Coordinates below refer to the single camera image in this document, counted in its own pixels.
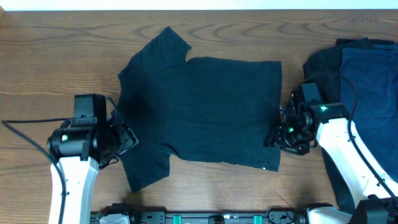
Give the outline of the dark teal t-shirt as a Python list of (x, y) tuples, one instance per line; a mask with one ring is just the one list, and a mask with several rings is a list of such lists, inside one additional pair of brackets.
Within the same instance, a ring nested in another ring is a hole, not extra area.
[(279, 120), (282, 64), (187, 59), (189, 50), (167, 27), (119, 73), (118, 118), (139, 141), (121, 158), (132, 191), (167, 177), (171, 155), (279, 169), (280, 149), (264, 141)]

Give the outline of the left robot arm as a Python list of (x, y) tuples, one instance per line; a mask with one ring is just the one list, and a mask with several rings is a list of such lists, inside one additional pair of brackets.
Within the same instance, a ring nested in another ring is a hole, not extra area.
[(98, 172), (116, 163), (137, 146), (138, 139), (125, 123), (72, 123), (56, 129), (47, 142), (51, 165), (52, 201), (49, 223), (132, 223), (134, 215), (123, 205), (91, 213)]

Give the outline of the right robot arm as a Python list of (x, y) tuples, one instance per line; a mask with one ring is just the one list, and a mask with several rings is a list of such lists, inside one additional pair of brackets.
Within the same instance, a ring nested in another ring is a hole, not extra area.
[(295, 223), (397, 223), (397, 182), (370, 153), (342, 104), (294, 96), (280, 114), (265, 146), (297, 155), (322, 147), (354, 203), (353, 213), (325, 203), (309, 205), (296, 214)]

